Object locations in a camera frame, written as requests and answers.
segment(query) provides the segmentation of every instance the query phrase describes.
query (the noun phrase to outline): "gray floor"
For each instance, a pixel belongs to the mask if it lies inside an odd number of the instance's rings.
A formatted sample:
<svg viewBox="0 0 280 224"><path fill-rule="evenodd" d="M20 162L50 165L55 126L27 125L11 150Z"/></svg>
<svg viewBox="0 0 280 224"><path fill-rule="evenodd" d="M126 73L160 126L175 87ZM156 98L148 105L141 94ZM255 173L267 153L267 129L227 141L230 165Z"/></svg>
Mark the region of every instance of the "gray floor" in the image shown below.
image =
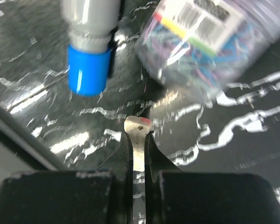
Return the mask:
<svg viewBox="0 0 280 224"><path fill-rule="evenodd" d="M0 143L0 183L14 172L33 170Z"/></svg>

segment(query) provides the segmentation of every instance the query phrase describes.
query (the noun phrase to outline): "plastic bag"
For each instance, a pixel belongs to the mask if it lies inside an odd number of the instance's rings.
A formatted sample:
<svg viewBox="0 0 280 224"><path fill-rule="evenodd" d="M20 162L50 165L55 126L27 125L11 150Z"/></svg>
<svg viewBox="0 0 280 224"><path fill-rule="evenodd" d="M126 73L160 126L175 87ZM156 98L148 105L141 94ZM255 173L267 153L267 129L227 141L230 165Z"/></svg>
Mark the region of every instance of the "plastic bag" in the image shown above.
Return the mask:
<svg viewBox="0 0 280 224"><path fill-rule="evenodd" d="M208 102L280 38L280 0L161 0L135 50L161 84Z"/></svg>

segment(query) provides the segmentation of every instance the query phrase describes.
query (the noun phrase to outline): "red mark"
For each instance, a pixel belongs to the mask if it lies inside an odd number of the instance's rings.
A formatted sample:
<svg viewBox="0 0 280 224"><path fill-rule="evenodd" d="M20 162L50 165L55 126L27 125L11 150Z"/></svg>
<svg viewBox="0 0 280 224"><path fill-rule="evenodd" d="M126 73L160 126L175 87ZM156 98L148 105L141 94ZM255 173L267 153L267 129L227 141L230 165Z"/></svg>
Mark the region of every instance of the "red mark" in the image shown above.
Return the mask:
<svg viewBox="0 0 280 224"><path fill-rule="evenodd" d="M143 121L145 123L148 123L148 124L151 124L150 119L147 119L147 118L141 118L141 121Z"/></svg>
<svg viewBox="0 0 280 224"><path fill-rule="evenodd" d="M154 13L153 14L154 19L156 19L158 22L162 21L162 16L158 13Z"/></svg>

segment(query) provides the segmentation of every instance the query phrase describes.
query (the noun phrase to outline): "label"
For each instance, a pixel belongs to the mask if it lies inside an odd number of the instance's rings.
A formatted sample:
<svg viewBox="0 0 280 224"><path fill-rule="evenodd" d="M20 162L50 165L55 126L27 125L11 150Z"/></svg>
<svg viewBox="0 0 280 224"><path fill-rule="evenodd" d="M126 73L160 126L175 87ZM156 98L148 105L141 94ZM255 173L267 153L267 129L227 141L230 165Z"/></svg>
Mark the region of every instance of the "label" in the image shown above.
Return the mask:
<svg viewBox="0 0 280 224"><path fill-rule="evenodd" d="M162 0L154 18L184 41L216 55L237 30L244 13L223 0Z"/></svg>

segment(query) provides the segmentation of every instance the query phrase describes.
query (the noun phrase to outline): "glossy surface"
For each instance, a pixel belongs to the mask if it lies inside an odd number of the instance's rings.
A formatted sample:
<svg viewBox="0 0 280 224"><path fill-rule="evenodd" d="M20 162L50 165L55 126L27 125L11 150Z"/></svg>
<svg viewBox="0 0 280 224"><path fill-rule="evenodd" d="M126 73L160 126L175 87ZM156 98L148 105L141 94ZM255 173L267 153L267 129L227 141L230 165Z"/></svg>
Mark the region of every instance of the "glossy surface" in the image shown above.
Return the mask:
<svg viewBox="0 0 280 224"><path fill-rule="evenodd" d="M259 174L280 200L280 41L215 103L192 104L150 79L133 51L157 3L126 0L107 89L83 98L67 86L59 1L0 3L0 106L72 169L96 168L119 145L125 118L142 115L181 169Z"/></svg>

